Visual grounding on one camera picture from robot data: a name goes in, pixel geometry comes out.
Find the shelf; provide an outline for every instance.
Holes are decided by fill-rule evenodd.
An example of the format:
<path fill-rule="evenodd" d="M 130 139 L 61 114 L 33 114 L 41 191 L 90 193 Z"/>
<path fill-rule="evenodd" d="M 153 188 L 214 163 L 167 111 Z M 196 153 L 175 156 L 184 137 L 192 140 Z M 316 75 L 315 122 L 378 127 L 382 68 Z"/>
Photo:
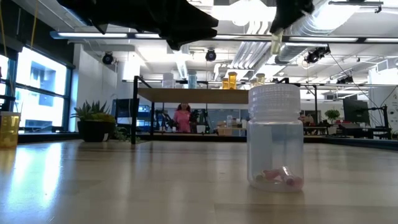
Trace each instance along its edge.
<path fill-rule="evenodd" d="M 230 130 L 243 130 L 243 131 L 246 130 L 246 128 L 215 128 L 215 129 L 222 129 L 222 130 L 230 129 Z"/>
<path fill-rule="evenodd" d="M 248 90 L 138 88 L 138 95 L 156 103 L 248 104 Z"/>

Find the yellow cup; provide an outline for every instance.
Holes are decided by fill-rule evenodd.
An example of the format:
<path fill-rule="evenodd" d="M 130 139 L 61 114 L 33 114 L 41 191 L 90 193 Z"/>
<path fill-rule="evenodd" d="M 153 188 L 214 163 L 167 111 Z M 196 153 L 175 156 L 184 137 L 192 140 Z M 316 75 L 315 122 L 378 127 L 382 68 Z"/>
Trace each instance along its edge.
<path fill-rule="evenodd" d="M 223 90 L 229 90 L 228 78 L 223 78 Z"/>

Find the jar lid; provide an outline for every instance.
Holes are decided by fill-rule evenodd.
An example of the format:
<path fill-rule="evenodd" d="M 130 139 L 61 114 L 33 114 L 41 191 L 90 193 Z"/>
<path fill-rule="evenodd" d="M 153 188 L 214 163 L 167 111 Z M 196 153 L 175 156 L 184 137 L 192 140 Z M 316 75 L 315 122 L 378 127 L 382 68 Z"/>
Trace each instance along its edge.
<path fill-rule="evenodd" d="M 253 117 L 295 116 L 300 109 L 300 88 L 291 84 L 260 85 L 249 90 Z"/>

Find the pink capsule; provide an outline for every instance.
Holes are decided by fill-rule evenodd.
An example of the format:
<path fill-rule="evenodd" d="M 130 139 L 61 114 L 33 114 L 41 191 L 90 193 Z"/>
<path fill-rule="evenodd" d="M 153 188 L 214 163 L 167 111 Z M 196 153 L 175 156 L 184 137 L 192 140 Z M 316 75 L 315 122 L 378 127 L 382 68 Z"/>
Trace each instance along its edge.
<path fill-rule="evenodd" d="M 266 178 L 266 180 L 274 180 L 276 177 L 279 176 L 279 170 L 277 170 L 277 169 L 263 170 L 262 173 L 263 173 L 263 176 Z"/>

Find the clear plastic jar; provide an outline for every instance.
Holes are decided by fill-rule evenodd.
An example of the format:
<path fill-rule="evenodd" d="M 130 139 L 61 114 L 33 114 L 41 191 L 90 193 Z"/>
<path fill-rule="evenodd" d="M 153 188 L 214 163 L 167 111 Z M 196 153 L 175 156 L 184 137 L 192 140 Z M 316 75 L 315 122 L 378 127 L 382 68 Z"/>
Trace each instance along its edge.
<path fill-rule="evenodd" d="M 262 85 L 249 91 L 248 181 L 273 192 L 303 187 L 303 124 L 300 89 L 289 84 Z"/>

